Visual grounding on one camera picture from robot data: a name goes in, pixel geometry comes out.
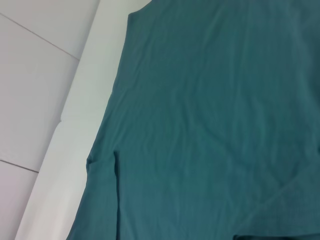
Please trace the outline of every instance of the teal fabric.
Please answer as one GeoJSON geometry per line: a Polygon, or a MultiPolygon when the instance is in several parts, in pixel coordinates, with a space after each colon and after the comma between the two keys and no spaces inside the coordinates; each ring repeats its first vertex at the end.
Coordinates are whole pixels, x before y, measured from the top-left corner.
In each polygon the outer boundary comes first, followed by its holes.
{"type": "Polygon", "coordinates": [[[67,239],[319,240],[319,13],[154,0],[130,14],[67,239]]]}

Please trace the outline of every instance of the white floor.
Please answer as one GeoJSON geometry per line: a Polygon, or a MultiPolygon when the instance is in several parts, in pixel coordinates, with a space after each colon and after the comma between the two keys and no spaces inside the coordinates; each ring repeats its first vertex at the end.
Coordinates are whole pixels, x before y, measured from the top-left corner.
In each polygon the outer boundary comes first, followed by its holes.
{"type": "Polygon", "coordinates": [[[0,1],[0,240],[13,240],[99,0],[0,1]]]}

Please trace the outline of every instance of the tile grout line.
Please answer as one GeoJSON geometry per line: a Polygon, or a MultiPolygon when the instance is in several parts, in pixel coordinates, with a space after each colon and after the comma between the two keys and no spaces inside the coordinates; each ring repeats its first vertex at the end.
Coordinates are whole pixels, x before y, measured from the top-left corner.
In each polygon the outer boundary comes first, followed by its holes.
{"type": "Polygon", "coordinates": [[[32,33],[33,35],[36,35],[38,38],[41,38],[42,40],[46,41],[48,44],[51,44],[52,46],[56,47],[57,49],[61,50],[62,52],[68,54],[69,56],[73,57],[74,59],[80,61],[80,59],[76,58],[75,56],[71,55],[70,53],[66,52],[65,50],[61,49],[60,47],[54,45],[53,43],[49,42],[48,40],[44,39],[42,36],[36,34],[35,32],[29,30],[28,28],[26,28],[25,26],[22,26],[21,24],[19,24],[18,22],[14,21],[13,19],[11,19],[10,17],[4,15],[3,13],[0,12],[0,15],[3,16],[4,18],[8,19],[9,21],[17,24],[18,26],[22,27],[23,29],[27,30],[28,32],[32,33]]]}
{"type": "Polygon", "coordinates": [[[10,164],[12,166],[16,166],[16,167],[21,168],[21,169],[29,170],[29,171],[37,173],[37,174],[39,173],[38,171],[32,170],[32,169],[24,167],[24,166],[20,166],[20,165],[17,165],[17,164],[14,164],[14,163],[2,160],[2,159],[0,159],[0,162],[6,163],[6,164],[10,164]]]}

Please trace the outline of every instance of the white surface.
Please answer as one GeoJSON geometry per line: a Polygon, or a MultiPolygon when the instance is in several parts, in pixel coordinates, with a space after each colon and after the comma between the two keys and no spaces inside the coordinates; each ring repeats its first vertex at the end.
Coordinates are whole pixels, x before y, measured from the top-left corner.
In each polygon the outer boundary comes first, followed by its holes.
{"type": "Polygon", "coordinates": [[[99,0],[0,0],[0,13],[80,59],[99,0]]]}
{"type": "Polygon", "coordinates": [[[13,240],[37,173],[0,161],[0,239],[13,240]]]}
{"type": "Polygon", "coordinates": [[[0,159],[39,171],[77,66],[0,15],[0,159]]]}
{"type": "Polygon", "coordinates": [[[85,188],[86,159],[117,74],[128,14],[148,2],[101,0],[16,240],[66,239],[85,188]]]}

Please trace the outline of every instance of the teal garment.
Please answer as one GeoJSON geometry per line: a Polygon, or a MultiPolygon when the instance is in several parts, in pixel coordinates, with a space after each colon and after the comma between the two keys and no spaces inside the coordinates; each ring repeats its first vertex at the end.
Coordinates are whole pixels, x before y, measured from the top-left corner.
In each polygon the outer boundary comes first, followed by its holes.
{"type": "Polygon", "coordinates": [[[86,169],[68,240],[320,240],[320,0],[130,14],[86,169]]]}

